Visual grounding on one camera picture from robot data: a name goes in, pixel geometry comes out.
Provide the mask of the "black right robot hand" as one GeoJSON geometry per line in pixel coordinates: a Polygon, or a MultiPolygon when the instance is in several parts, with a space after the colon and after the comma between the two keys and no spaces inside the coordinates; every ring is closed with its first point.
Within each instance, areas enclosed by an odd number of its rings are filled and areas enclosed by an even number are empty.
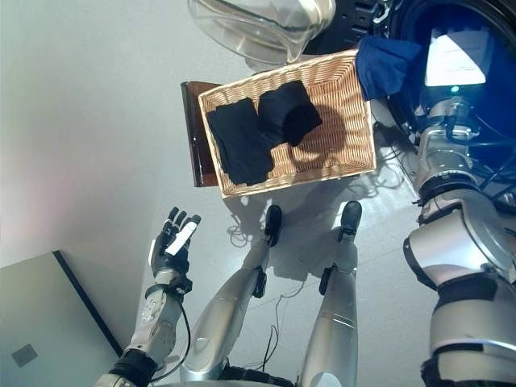
{"type": "Polygon", "coordinates": [[[493,37],[486,28],[433,28],[420,105],[430,109],[454,97],[477,102],[485,92],[492,57],[493,37]]]}

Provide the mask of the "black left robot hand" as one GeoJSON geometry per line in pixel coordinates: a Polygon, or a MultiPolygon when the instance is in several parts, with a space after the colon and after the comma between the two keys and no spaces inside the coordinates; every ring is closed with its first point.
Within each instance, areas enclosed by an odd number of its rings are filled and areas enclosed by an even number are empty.
{"type": "Polygon", "coordinates": [[[150,247],[148,262],[155,279],[159,273],[172,271],[179,280],[191,283],[187,277],[189,246],[201,220],[198,214],[188,216],[177,207],[171,209],[150,247]]]}

